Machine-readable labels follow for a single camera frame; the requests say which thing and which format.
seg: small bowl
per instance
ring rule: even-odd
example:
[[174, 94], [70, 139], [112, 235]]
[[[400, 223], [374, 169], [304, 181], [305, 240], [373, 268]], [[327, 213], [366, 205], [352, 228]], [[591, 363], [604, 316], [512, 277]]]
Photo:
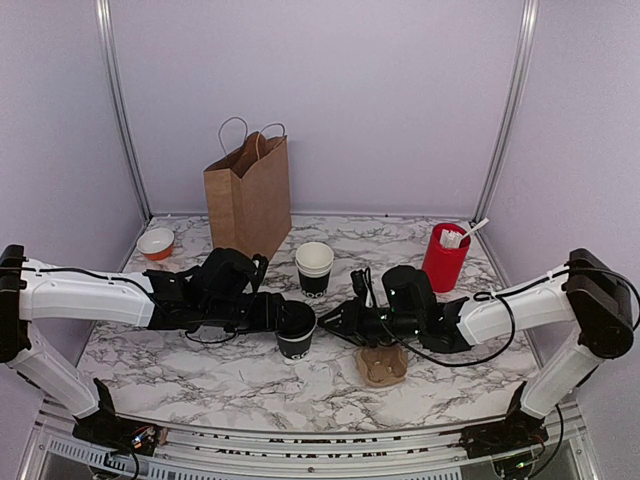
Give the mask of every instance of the small bowl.
[[168, 228], [156, 228], [143, 234], [137, 243], [138, 250], [149, 260], [164, 260], [173, 252], [175, 236]]

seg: red cup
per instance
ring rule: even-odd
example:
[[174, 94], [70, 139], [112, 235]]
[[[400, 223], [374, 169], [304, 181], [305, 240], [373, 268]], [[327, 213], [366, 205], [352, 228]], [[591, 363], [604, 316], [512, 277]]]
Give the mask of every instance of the red cup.
[[431, 239], [427, 247], [427, 254], [422, 263], [422, 270], [429, 276], [431, 288], [435, 293], [447, 293], [456, 286], [462, 264], [471, 245], [471, 237], [462, 240], [459, 248], [444, 248], [440, 243], [443, 230], [453, 230], [462, 235], [467, 231], [453, 223], [439, 223], [433, 227]]

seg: brown paper bag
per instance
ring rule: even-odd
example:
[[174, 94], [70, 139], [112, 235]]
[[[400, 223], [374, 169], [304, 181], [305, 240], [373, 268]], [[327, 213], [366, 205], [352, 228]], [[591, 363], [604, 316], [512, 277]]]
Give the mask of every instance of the brown paper bag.
[[291, 230], [284, 126], [281, 137], [249, 135], [240, 148], [204, 171], [204, 185], [214, 247], [271, 260]]

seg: wire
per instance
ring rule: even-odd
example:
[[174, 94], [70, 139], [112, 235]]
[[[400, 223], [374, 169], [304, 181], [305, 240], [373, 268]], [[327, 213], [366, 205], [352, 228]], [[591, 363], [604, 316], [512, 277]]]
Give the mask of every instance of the wire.
[[[136, 452], [133, 450], [133, 448], [126, 446], [125, 444], [122, 444], [120, 442], [109, 442], [112, 445], [117, 445], [118, 446], [118, 450], [114, 450], [113, 452], [107, 453], [107, 455], [105, 455], [104, 457], [104, 463], [103, 465], [106, 467], [107, 466], [107, 460], [112, 457], [113, 455], [118, 455], [120, 454], [120, 452], [122, 450], [124, 450], [125, 452], [129, 453], [131, 455], [131, 458], [133, 459], [133, 463], [135, 464], [135, 470], [133, 472], [133, 476], [129, 479], [129, 480], [137, 480], [138, 476], [140, 475], [140, 460], [138, 459], [138, 455], [136, 454]], [[93, 475], [94, 478], [96, 478], [97, 475], [100, 475], [102, 472], [96, 472], [93, 470], [93, 468], [91, 467], [91, 465], [87, 464], [87, 468], [89, 469], [89, 472], [91, 473], [91, 475]], [[120, 475], [118, 475], [117, 477], [111, 479], [111, 480], [120, 480], [125, 478], [125, 474], [121, 473]]]
[[[636, 286], [631, 282], [631, 280], [629, 280], [627, 277], [625, 277], [624, 275], [618, 273], [618, 272], [614, 272], [612, 270], [608, 270], [606, 268], [598, 268], [598, 267], [571, 267], [571, 268], [566, 268], [564, 270], [560, 270], [556, 273], [554, 273], [553, 275], [551, 275], [551, 278], [558, 278], [561, 277], [562, 275], [565, 275], [567, 273], [602, 273], [605, 275], [610, 275], [612, 277], [617, 278], [618, 280], [621, 280], [622, 282], [624, 282], [627, 287], [629, 287], [629, 289], [633, 292], [634, 297], [636, 298], [636, 303], [638, 305], [638, 318], [636, 319], [636, 323], [633, 325], [633, 330], [637, 330], [638, 327], [640, 326], [640, 292], [638, 292], [638, 289], [636, 288]], [[505, 293], [501, 293], [498, 294], [501, 297], [512, 297], [514, 295], [518, 295], [522, 292], [525, 292], [533, 287], [537, 287], [538, 285], [548, 282], [549, 281], [549, 277], [542, 277], [539, 278], [538, 280], [535, 280], [527, 285], [524, 285], [523, 287], [517, 289], [517, 290], [513, 290], [510, 292], [505, 292]], [[478, 292], [473, 296], [473, 299], [476, 301], [485, 301], [487, 300], [486, 298], [483, 298], [483, 295], [490, 295], [489, 292]]]
[[542, 439], [542, 437], [540, 435], [533, 435], [533, 438], [538, 440], [538, 443], [542, 447], [542, 450], [540, 450], [540, 453], [538, 455], [536, 455], [536, 458], [535, 458], [535, 460], [538, 461], [538, 460], [540, 460], [542, 455], [544, 455], [544, 452], [547, 451], [547, 446], [544, 444], [544, 440]]
[[380, 314], [380, 310], [378, 309], [378, 301], [376, 300], [375, 293], [373, 292], [373, 284], [371, 282], [371, 269], [369, 267], [367, 267], [365, 269], [364, 281], [365, 281], [365, 284], [367, 286], [367, 289], [369, 290], [369, 295], [371, 296], [371, 301], [373, 302], [373, 308], [376, 311], [376, 315], [378, 317], [378, 320], [380, 320], [380, 323], [382, 324], [382, 328], [385, 329], [385, 331], [387, 332], [387, 335], [389, 335], [393, 340], [398, 342], [400, 345], [405, 347], [407, 350], [410, 350], [411, 352], [415, 353], [419, 357], [424, 358], [425, 360], [429, 360], [430, 362], [433, 362], [436, 365], [440, 365], [441, 367], [449, 367], [449, 368], [473, 367], [475, 365], [480, 365], [480, 364], [489, 362], [489, 361], [493, 360], [494, 358], [502, 355], [511, 346], [511, 344], [513, 343], [513, 339], [516, 336], [516, 331], [517, 331], [516, 319], [515, 319], [515, 317], [513, 315], [513, 310], [511, 309], [511, 306], [507, 303], [507, 301], [504, 298], [502, 298], [502, 297], [500, 297], [498, 295], [495, 295], [495, 298], [505, 306], [505, 308], [507, 309], [507, 312], [509, 313], [509, 320], [511, 322], [511, 333], [509, 334], [509, 339], [507, 340], [507, 343], [505, 343], [498, 351], [496, 351], [495, 353], [492, 353], [491, 355], [489, 355], [486, 358], [481, 358], [481, 359], [478, 359], [478, 360], [472, 360], [470, 362], [463, 362], [463, 363], [443, 362], [441, 360], [438, 360], [437, 358], [434, 358], [434, 357], [432, 357], [430, 355], [427, 355], [427, 354], [421, 352], [417, 348], [412, 347], [407, 342], [405, 342], [404, 340], [402, 340], [399, 337], [397, 337], [391, 330], [389, 330], [389, 327], [387, 327], [384, 319], [382, 318], [382, 315]]
[[133, 431], [133, 433], [131, 434], [132, 437], [135, 437], [136, 435], [138, 435], [139, 433], [144, 432], [145, 430], [148, 430], [150, 428], [153, 428], [152, 425], [144, 425], [143, 427], [140, 427], [136, 430]]
[[560, 436], [558, 437], [558, 444], [556, 445], [553, 453], [549, 456], [549, 458], [547, 458], [547, 461], [544, 462], [538, 470], [529, 475], [529, 479], [536, 478], [538, 475], [540, 475], [543, 470], [549, 466], [553, 459], [556, 458], [558, 452], [560, 451], [560, 447], [562, 447], [562, 440], [564, 439], [564, 417], [562, 416], [562, 411], [560, 410], [560, 407], [558, 405], [556, 405], [556, 411], [558, 412], [558, 416], [560, 417]]
[[201, 345], [219, 345], [221, 343], [230, 342], [231, 340], [234, 340], [235, 338], [237, 338], [238, 332], [237, 331], [233, 332], [233, 334], [230, 337], [223, 338], [222, 340], [212, 340], [212, 341], [205, 341], [205, 340], [200, 340], [198, 338], [193, 338], [189, 336], [187, 332], [184, 332], [184, 336], [187, 337], [187, 339], [191, 340], [192, 342], [196, 342]]
[[158, 308], [158, 310], [165, 316], [169, 317], [169, 313], [162, 308], [162, 305], [160, 305], [158, 303], [158, 301], [153, 298], [153, 295], [151, 294], [151, 292], [147, 291], [146, 288], [144, 288], [142, 285], [140, 285], [138, 282], [136, 282], [135, 280], [132, 280], [130, 278], [127, 277], [114, 277], [114, 276], [107, 276], [107, 275], [100, 275], [98, 273], [94, 273], [94, 272], [90, 272], [89, 270], [84, 270], [82, 268], [75, 268], [75, 267], [56, 267], [56, 268], [41, 268], [41, 269], [36, 269], [33, 267], [22, 267], [20, 269], [12, 269], [12, 270], [24, 270], [26, 272], [35, 272], [35, 273], [78, 273], [80, 275], [86, 275], [88, 277], [92, 277], [98, 280], [106, 280], [108, 282], [123, 282], [123, 283], [128, 283], [130, 285], [133, 285], [134, 287], [136, 287], [138, 290], [140, 290], [142, 293], [144, 293], [146, 295], [146, 297], [149, 299], [149, 301], [151, 301], [151, 303], [153, 303], [153, 305]]

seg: marble table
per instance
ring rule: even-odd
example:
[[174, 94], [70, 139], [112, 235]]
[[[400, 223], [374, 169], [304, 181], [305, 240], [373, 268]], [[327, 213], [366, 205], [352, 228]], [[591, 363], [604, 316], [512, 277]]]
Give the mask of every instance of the marble table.
[[[386, 304], [380, 277], [397, 264], [420, 266], [431, 229], [439, 221], [297, 216], [293, 223], [293, 230], [271, 262], [263, 288], [282, 292], [288, 299], [307, 301], [320, 315], [353, 296], [349, 273], [366, 266], [372, 268], [379, 301]], [[206, 217], [156, 217], [149, 228], [155, 227], [176, 233], [173, 256], [156, 263], [136, 252], [126, 271], [179, 271], [201, 263], [211, 251]], [[336, 254], [329, 291], [323, 299], [307, 299], [299, 290], [294, 252], [311, 240], [329, 244]], [[482, 248], [473, 241], [456, 289], [440, 299], [491, 288], [498, 288], [497, 277]], [[202, 340], [222, 335], [215, 328], [201, 329], [198, 334]], [[485, 357], [504, 341], [496, 339], [471, 352], [446, 356], [446, 360]], [[124, 414], [183, 424], [290, 432], [395, 430], [500, 415], [517, 386], [537, 371], [521, 333], [503, 355], [471, 368], [443, 368], [410, 353], [406, 381], [382, 389], [365, 386], [354, 354], [351, 344], [320, 329], [314, 334], [309, 355], [290, 364], [279, 353], [273, 334], [247, 335], [224, 345], [201, 345], [187, 340], [181, 332], [100, 323], [79, 368], [106, 383], [117, 410]]]

